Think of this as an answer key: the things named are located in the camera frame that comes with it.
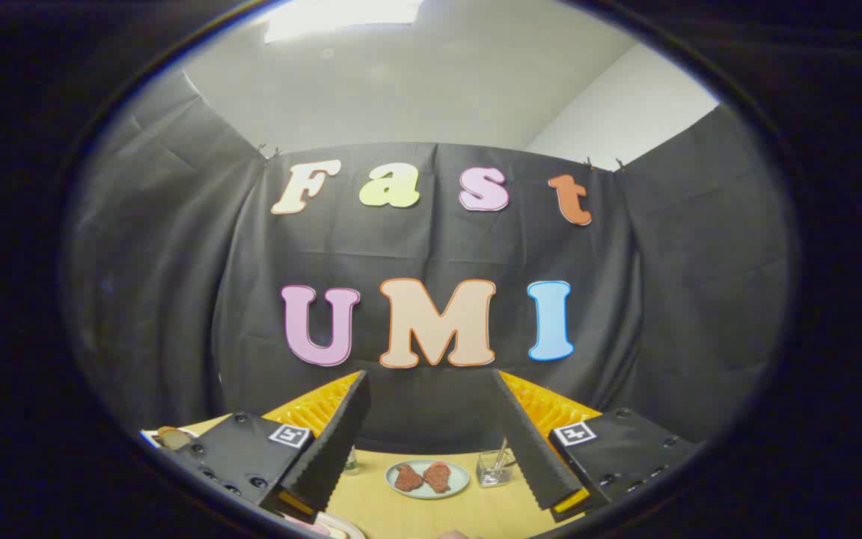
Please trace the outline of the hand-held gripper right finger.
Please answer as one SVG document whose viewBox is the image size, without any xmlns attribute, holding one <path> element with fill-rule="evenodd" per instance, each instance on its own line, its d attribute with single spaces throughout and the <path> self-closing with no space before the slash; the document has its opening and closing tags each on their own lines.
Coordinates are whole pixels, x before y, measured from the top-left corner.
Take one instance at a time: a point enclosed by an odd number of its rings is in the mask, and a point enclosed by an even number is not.
<svg viewBox="0 0 862 539">
<path fill-rule="evenodd" d="M 557 522 L 632 497 L 701 447 L 627 407 L 597 412 L 503 371 L 492 386 L 503 437 Z"/>
</svg>

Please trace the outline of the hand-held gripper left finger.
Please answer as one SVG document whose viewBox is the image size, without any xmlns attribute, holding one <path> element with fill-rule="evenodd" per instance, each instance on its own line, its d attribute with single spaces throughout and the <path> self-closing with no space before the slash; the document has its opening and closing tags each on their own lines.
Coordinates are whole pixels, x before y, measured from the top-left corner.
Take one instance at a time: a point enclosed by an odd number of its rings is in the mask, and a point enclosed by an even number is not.
<svg viewBox="0 0 862 539">
<path fill-rule="evenodd" d="M 311 524 L 341 477 L 370 410 L 365 371 L 326 383 L 266 414 L 235 412 L 174 450 L 209 487 Z"/>
</svg>

